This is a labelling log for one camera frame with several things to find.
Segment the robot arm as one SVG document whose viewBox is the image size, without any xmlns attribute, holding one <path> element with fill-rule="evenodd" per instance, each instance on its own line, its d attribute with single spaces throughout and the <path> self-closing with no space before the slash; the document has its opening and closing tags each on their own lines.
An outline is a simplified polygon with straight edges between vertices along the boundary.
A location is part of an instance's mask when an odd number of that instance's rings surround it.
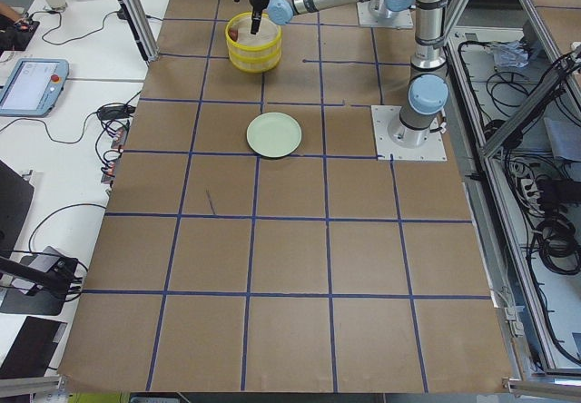
<svg viewBox="0 0 581 403">
<path fill-rule="evenodd" d="M 328 9 L 353 6 L 365 13 L 361 26 L 386 23 L 383 35 L 395 34 L 406 16 L 407 32 L 388 42 L 391 52 L 409 52 L 410 78 L 407 98 L 397 116 L 387 124 L 384 135 L 401 148 L 418 149 L 424 145 L 448 99 L 444 81 L 446 58 L 442 51 L 448 0 L 249 0 L 251 33 L 257 34 L 261 19 L 267 15 L 277 25 L 293 17 Z"/>
</svg>

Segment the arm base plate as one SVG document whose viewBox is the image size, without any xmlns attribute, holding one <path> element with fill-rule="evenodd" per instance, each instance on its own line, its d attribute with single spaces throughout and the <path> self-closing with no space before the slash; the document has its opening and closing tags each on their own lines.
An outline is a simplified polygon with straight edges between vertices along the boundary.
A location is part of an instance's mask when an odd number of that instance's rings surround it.
<svg viewBox="0 0 581 403">
<path fill-rule="evenodd" d="M 411 130 L 400 120 L 401 107 L 397 105 L 372 105 L 371 117 L 376 155 L 380 161 L 446 162 L 442 133 L 434 118 L 429 128 Z"/>
<path fill-rule="evenodd" d="M 359 25 L 372 28 L 406 30 L 413 27 L 411 0 L 371 0 L 357 3 Z"/>
</svg>

